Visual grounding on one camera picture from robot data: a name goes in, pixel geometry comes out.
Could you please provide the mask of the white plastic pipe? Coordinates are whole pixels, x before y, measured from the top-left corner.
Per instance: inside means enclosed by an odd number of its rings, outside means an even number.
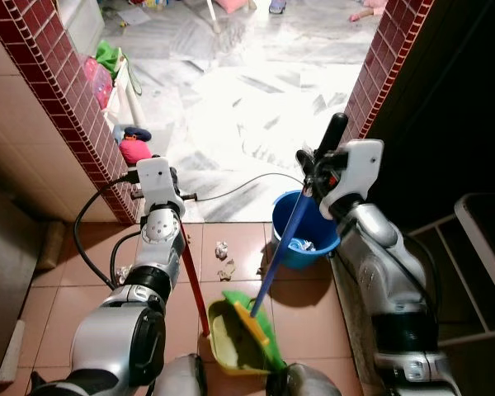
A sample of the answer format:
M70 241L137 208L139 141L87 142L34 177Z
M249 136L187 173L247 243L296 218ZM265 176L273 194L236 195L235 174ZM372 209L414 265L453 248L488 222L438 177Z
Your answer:
M139 101L141 94L138 93L137 79L134 78L134 72L132 72L129 60L124 59L122 64L120 64L119 79L123 87L124 106L130 111L134 125L142 127L146 121L146 113L144 106L142 106L141 101Z

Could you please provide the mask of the brown crumpled paper scrap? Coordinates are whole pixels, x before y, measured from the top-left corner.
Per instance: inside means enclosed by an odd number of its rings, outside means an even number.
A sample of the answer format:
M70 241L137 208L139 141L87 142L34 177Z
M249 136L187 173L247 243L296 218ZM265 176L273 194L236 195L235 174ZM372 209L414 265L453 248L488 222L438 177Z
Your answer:
M237 267L235 262L225 262L220 269L217 270L216 275L219 281L231 281L233 274L235 274Z

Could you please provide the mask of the red cloth bundle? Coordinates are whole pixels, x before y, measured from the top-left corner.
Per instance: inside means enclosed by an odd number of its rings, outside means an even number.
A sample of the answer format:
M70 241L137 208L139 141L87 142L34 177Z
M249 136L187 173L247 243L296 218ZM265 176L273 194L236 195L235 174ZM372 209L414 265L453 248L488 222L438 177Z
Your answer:
M124 137L118 144L120 155L128 166L133 167L143 159L154 158L152 150L146 142L135 137Z

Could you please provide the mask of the white board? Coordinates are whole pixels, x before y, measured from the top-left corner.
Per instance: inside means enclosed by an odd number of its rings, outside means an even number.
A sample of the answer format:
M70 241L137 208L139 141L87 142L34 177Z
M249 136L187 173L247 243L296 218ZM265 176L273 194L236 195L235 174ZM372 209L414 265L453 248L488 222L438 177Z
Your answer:
M96 55L105 26L99 0L58 0L58 12L75 52Z

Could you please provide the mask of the silver robot leg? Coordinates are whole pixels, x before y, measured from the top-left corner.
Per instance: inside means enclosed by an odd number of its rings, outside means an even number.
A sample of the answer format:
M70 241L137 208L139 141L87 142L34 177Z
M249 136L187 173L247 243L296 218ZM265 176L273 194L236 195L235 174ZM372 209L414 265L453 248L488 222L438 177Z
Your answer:
M342 392L320 370L294 363L267 376L266 396L342 396Z
M150 396L206 396L205 363L197 354L168 362L153 382Z

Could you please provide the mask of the blue plastic bucket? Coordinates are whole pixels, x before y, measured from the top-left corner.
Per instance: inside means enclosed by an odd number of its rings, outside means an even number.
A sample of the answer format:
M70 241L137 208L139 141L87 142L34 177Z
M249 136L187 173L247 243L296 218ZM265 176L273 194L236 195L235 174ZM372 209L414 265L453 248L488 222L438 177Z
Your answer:
M288 191L284 195L278 196L277 200L274 200L274 206L271 209L271 226L273 226L272 241L275 244L275 249L279 238L284 233L285 224L288 221L293 204L295 204L297 192L299 191ZM326 257L327 254L337 248L342 241L337 231L337 222L324 218L313 199L311 199L311 203L305 211L303 222L294 233L294 238L311 241L316 250L305 254L289 250L288 256L285 256L280 267L304 269L312 266L315 261Z

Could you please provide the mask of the silver right robot leg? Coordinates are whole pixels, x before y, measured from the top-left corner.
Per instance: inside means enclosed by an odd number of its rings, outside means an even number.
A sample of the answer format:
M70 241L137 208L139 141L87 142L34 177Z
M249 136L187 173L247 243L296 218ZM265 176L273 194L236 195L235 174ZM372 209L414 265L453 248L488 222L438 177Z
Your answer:
M294 363L267 376L266 396L342 396L342 392L320 370Z

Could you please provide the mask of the white stick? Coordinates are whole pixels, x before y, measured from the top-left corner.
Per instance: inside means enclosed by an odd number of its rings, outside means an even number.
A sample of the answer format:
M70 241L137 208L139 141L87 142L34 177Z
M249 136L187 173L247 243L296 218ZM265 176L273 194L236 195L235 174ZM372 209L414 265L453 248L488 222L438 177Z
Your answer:
M222 31L222 26L219 22L217 15L216 15L215 1L214 0L205 0L205 3L207 6L207 12L209 13L209 16L210 16L211 30L213 30L215 34L219 34Z

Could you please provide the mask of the pink plastic bag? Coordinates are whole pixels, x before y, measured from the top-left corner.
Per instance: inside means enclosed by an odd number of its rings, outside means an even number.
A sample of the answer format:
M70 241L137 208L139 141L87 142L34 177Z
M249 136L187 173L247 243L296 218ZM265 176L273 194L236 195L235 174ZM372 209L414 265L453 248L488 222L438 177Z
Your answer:
M87 80L90 94L96 98L97 105L106 109L113 91L111 72L100 65L93 57L81 56L82 72Z

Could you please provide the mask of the trash in bucket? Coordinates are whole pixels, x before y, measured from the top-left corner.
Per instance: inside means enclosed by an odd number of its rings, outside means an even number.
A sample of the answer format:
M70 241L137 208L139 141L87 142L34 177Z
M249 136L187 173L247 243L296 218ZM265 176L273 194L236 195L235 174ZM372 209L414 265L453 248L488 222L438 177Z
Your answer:
M303 253L306 252L315 252L316 247L309 240L303 240L302 238L292 238L290 240L288 248L293 250L293 252Z

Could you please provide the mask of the blue-handled green broom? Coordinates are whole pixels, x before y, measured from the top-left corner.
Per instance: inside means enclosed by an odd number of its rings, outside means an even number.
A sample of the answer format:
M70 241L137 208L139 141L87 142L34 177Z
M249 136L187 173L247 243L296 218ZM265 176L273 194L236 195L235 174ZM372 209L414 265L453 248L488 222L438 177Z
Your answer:
M310 192L303 188L296 193L296 201L286 220L284 233L279 238L273 257L267 268L266 274L255 298L239 297L239 295L225 295L225 301L232 306L237 320L243 325L248 336L251 336L252 345L259 350L260 358L264 362L264 370L276 373L286 367L284 358L279 353L276 344L276 332L271 320L264 314L262 301L269 294L271 283L276 279L277 272L281 268L281 262L288 256L290 245L294 241L294 233L298 230L305 211L311 203Z

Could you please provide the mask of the pink cushion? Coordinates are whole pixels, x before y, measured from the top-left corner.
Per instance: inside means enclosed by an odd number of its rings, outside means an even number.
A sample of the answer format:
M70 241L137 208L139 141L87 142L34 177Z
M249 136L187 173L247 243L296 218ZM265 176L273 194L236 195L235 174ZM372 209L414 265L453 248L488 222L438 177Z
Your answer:
M241 10L245 7L254 7L253 0L213 0L220 5L228 14Z

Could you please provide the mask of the yellow dustpan with red handle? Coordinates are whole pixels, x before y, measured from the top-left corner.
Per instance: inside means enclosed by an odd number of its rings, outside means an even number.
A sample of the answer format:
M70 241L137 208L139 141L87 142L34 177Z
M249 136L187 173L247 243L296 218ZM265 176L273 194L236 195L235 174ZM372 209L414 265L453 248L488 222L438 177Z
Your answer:
M197 271L197 280L210 328L202 338L206 361L217 362L234 375L261 374L264 362L257 346L252 345L243 325L237 320L225 295L254 298L262 286L263 268L269 261L269 238L262 223L187 224L188 252ZM228 259L215 257L215 245L229 245ZM216 272L225 262L233 261L232 280L218 280Z

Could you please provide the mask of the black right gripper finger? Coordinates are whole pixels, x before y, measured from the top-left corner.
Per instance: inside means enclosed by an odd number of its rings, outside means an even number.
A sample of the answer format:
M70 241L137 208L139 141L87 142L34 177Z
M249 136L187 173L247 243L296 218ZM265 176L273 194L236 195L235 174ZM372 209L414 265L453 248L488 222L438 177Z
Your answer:
M345 113L338 112L332 115L329 125L324 130L322 142L316 148L316 158L321 158L338 147L347 125L348 117Z

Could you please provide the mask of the grey metal-frame chair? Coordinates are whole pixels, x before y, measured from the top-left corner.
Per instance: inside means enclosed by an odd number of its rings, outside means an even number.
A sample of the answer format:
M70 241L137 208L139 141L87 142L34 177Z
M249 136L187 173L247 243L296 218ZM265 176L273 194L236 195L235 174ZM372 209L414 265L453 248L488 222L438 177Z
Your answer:
M431 276L441 346L495 338L495 193L460 197L408 242Z

